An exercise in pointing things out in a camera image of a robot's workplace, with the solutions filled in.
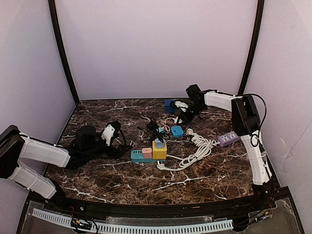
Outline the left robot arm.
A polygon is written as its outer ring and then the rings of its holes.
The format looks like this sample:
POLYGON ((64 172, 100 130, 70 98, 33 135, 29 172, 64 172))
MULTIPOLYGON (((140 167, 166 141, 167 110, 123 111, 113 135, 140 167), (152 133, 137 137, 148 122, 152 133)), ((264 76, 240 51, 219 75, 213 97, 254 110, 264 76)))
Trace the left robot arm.
POLYGON ((48 200, 65 197, 55 181, 38 174, 23 163, 23 159, 76 170, 93 159, 119 159, 130 151, 132 146, 126 141, 113 145, 119 136, 123 137, 124 133, 118 121, 109 122, 100 133, 94 126, 86 125, 76 131, 70 146, 65 147, 30 137, 10 125, 0 135, 0 176, 48 200))

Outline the black frame post right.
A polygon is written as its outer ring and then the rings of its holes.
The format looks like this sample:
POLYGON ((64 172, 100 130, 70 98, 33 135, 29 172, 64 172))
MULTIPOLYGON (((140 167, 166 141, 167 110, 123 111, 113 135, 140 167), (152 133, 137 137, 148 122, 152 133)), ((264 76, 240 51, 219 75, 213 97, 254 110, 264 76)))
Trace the black frame post right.
POLYGON ((238 95, 244 94, 244 91, 245 91, 245 88, 246 88, 246 85, 248 82, 248 78, 249 78, 249 74, 251 71, 251 67, 252 67, 252 63, 253 63, 253 59, 254 59, 254 55, 255 55, 255 51, 256 51, 256 46, 257 46, 257 42, 258 42, 259 32, 260 32, 260 28, 261 28, 262 16, 263 16, 263 11, 264 11, 264 4, 265 4, 264 0, 258 0, 257 1, 255 20, 254 20, 254 26, 253 26, 253 33, 252 33, 252 37, 251 37, 251 43, 250 43, 250 47, 249 47, 249 51, 248 51, 248 55, 247 55, 246 64, 245 64, 245 68, 243 71, 242 79, 241 79, 240 86, 239 86, 239 89, 237 92, 238 95))

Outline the black front rail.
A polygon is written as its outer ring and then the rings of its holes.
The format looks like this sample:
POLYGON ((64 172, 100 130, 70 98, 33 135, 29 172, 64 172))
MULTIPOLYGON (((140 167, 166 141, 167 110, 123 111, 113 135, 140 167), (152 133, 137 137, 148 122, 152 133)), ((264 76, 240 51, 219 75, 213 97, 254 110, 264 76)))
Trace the black front rail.
POLYGON ((253 196, 236 199, 185 205, 122 205, 91 202, 69 198, 68 203, 80 215, 95 219, 112 217, 129 218, 181 218, 212 215, 214 218, 240 218, 254 211, 250 203, 253 196))

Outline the black frame post left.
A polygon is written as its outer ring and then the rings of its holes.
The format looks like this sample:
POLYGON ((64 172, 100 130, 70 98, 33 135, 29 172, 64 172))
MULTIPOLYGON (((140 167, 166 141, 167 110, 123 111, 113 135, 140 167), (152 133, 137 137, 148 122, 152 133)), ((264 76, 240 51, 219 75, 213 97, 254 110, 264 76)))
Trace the black frame post left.
POLYGON ((57 43, 58 53, 59 53, 61 64, 65 73, 66 81, 69 86, 74 103, 75 105, 78 105, 80 103, 80 99, 78 97, 78 92, 74 84, 69 62, 68 62, 67 55, 65 52, 65 47, 64 47, 64 43, 63 43, 63 39, 61 35, 61 30, 60 30, 56 1, 48 0, 48 4, 49 4, 49 11, 50 11, 50 17, 51 17, 53 31, 55 35, 55 40, 57 43))

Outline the dark blue cube adapter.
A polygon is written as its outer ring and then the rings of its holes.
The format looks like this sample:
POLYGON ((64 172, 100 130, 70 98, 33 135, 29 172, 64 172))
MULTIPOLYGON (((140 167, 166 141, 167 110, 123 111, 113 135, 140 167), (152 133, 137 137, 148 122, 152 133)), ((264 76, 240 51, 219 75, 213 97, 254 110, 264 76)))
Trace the dark blue cube adapter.
POLYGON ((165 100, 165 113, 173 114, 175 113, 175 100, 173 99, 166 99, 165 100))

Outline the yellow cube plug adapter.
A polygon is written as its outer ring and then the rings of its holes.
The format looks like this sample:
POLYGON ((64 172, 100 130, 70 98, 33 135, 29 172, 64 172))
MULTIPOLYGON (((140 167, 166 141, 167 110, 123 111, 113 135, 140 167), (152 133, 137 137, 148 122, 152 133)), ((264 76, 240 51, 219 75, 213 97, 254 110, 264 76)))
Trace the yellow cube plug adapter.
POLYGON ((153 160, 165 160, 167 158, 167 144, 165 143, 164 148, 157 148, 156 142, 153 141, 153 160))

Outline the blue small charger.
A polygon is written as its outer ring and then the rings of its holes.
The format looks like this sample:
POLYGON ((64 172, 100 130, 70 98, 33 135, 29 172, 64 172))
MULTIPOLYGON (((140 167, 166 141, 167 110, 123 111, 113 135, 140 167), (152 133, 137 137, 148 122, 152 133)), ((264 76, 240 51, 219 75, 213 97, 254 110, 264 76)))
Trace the blue small charger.
POLYGON ((181 126, 173 126, 171 128, 171 132, 172 132, 173 137, 175 138, 183 137, 184 135, 184 130, 182 129, 181 126))

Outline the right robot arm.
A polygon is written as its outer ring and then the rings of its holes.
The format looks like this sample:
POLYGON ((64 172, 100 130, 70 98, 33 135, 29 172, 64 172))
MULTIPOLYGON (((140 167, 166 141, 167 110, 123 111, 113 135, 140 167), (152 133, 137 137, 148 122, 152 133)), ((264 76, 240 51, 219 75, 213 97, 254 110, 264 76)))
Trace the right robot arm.
POLYGON ((176 119, 178 125, 191 123, 208 107, 217 107, 232 113, 232 128, 242 140, 250 161, 253 174, 253 194, 260 197, 273 194, 272 173, 267 163, 267 154, 261 139, 261 127, 267 115, 267 105, 258 94, 231 95, 218 90, 201 91, 197 85, 186 90, 190 102, 180 100, 170 102, 170 106, 180 109, 176 119))

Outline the light blue USB charger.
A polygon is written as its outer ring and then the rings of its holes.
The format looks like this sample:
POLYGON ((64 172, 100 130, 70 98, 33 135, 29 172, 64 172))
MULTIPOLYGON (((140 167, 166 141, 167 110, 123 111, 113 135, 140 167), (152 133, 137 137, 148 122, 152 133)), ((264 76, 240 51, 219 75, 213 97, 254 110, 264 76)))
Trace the light blue USB charger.
POLYGON ((166 140, 165 139, 155 139, 155 148, 157 149, 163 149, 166 146, 166 140))

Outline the teal small charger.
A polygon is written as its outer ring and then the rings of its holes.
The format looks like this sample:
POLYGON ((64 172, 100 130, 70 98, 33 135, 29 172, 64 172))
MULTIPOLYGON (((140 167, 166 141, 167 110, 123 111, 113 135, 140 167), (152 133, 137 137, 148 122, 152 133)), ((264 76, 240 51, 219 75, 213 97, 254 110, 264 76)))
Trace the teal small charger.
POLYGON ((160 134, 161 136, 166 135, 166 131, 165 131, 163 128, 161 128, 161 127, 158 127, 157 132, 158 132, 158 134, 160 134))

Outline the black power adapter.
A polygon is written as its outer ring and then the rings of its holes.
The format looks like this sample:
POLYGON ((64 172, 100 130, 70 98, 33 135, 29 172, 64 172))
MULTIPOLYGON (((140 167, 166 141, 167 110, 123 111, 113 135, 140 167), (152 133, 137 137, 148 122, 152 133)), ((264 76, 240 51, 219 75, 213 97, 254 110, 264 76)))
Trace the black power adapter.
POLYGON ((150 122, 146 125, 146 129, 149 131, 156 131, 158 130, 159 126, 154 117, 150 118, 150 122))

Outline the teal power strip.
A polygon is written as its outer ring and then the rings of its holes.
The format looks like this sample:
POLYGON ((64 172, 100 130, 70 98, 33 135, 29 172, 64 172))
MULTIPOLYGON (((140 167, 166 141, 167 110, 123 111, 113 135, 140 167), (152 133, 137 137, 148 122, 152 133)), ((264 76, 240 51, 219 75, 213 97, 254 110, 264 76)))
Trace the teal power strip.
POLYGON ((131 151, 131 161, 134 163, 152 163, 155 162, 165 162, 165 159, 152 159, 152 158, 144 158, 141 150, 132 150, 131 151))

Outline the purple power strip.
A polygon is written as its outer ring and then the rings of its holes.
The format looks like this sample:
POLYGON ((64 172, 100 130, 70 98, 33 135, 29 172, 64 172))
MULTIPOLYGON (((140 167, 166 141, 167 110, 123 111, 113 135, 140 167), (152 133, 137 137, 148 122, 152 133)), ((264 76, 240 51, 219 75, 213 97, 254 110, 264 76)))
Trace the purple power strip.
POLYGON ((231 131, 218 137, 220 147, 225 147, 239 140, 240 137, 234 131, 231 131))

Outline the black frame post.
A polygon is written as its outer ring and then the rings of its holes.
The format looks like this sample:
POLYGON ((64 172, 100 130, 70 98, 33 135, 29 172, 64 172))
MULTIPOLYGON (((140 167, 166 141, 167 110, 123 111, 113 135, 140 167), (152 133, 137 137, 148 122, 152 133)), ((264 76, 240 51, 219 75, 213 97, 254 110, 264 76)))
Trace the black frame post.
POLYGON ((69 62, 68 62, 67 55, 65 52, 65 47, 64 47, 64 43, 63 43, 63 39, 61 35, 61 30, 60 30, 56 1, 48 0, 48 4, 49 4, 49 11, 50 11, 50 17, 51 17, 53 31, 55 35, 55 40, 57 43, 58 53, 59 53, 61 64, 65 73, 66 81, 69 86, 74 103, 75 105, 78 105, 80 103, 80 99, 78 97, 78 92, 74 84, 69 62))
POLYGON ((264 4, 265 4, 264 0, 258 0, 257 1, 255 20, 254 20, 254 26, 253 26, 253 33, 252 33, 252 37, 251 37, 251 43, 250 43, 250 47, 249 47, 249 51, 248 51, 248 55, 247 55, 246 64, 245 64, 245 68, 243 71, 242 79, 241 79, 240 86, 239 86, 239 89, 237 92, 238 95, 244 94, 244 91, 245 91, 245 88, 246 88, 246 85, 248 82, 248 78, 249 78, 249 74, 251 71, 251 67, 252 67, 252 63, 253 63, 253 59, 254 59, 254 55, 255 55, 255 51, 256 51, 256 46, 257 46, 257 42, 258 42, 259 32, 260 32, 260 28, 261 28, 262 16, 263 16, 263 11, 264 11, 264 4))

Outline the pink USB charger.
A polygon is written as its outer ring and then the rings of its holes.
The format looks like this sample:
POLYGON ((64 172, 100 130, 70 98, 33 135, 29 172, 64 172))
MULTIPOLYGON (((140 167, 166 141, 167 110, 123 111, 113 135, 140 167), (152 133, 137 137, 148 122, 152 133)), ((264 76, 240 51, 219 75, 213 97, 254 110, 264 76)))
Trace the pink USB charger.
POLYGON ((144 159, 152 159, 153 158, 153 149, 150 147, 143 148, 142 154, 143 154, 144 159))

